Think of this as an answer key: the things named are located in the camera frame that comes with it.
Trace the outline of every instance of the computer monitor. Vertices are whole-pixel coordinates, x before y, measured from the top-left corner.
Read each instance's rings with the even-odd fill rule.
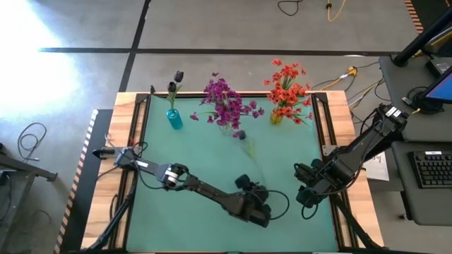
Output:
[[[420,98],[452,104],[452,68],[447,69],[437,81],[423,91]]]

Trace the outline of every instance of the paper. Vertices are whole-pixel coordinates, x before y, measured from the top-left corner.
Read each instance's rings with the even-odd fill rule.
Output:
[[[386,156],[384,152],[371,158],[362,166],[366,169],[368,179],[389,181],[388,165],[386,165]]]

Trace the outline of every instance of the blue vase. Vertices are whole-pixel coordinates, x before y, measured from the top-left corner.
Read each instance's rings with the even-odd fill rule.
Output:
[[[174,130],[182,129],[182,126],[183,126],[182,119],[181,119],[181,116],[179,115],[179,112],[177,111],[177,109],[173,109],[173,110],[168,109],[167,118]]]

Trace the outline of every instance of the concrete floor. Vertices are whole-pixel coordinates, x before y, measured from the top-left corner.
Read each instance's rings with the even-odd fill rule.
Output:
[[[59,180],[37,179],[27,200],[22,226],[11,250],[32,248],[50,253],[64,213],[70,184],[93,109],[111,109],[128,54],[37,53],[38,47],[130,47],[144,0],[12,1],[0,10],[5,38],[0,100],[0,141],[17,157],[16,141],[29,123],[40,121],[49,132],[31,162],[59,173]],[[340,1],[333,1],[338,7]],[[341,16],[326,21],[325,1],[306,0],[294,17],[279,12],[271,0],[152,0],[140,48],[299,49],[398,51],[415,36],[403,0],[349,0]],[[138,54],[127,91],[164,90],[175,70],[186,72],[184,90],[200,90],[213,71],[221,72],[236,90],[264,90],[262,80],[279,56]],[[308,72],[304,81],[317,84],[337,78],[347,67],[376,57],[281,56],[298,61]],[[381,78],[378,65],[359,70],[348,96]],[[334,89],[344,89],[347,80]],[[386,88],[379,88],[388,97]],[[355,110],[364,118],[380,100],[370,94]],[[383,238],[390,248],[447,253],[450,227],[397,222],[397,193],[374,193]],[[45,217],[33,219],[38,209]]]

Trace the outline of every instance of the striped tape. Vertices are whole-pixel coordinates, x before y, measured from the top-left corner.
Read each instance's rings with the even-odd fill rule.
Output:
[[[407,6],[408,13],[410,14],[412,22],[415,24],[417,33],[420,34],[424,32],[424,27],[422,26],[421,21],[417,16],[415,7],[412,5],[411,0],[405,0],[405,5]]]
[[[78,160],[78,165],[76,168],[76,175],[73,178],[71,192],[69,193],[68,202],[66,203],[66,209],[64,210],[64,216],[61,221],[61,226],[59,227],[58,237],[56,238],[56,244],[54,247],[54,254],[60,253],[60,247],[63,243],[64,233],[66,232],[66,227],[68,225],[69,216],[71,216],[71,209],[73,205],[73,200],[76,198],[78,182],[80,181],[80,176],[83,170],[83,162],[85,161],[85,156],[88,151],[88,145],[91,139],[91,132],[93,131],[94,122],[96,120],[98,111],[93,110],[91,114],[90,125],[88,126],[88,131],[86,132],[85,140],[83,142],[82,153],[80,154],[80,159]]]

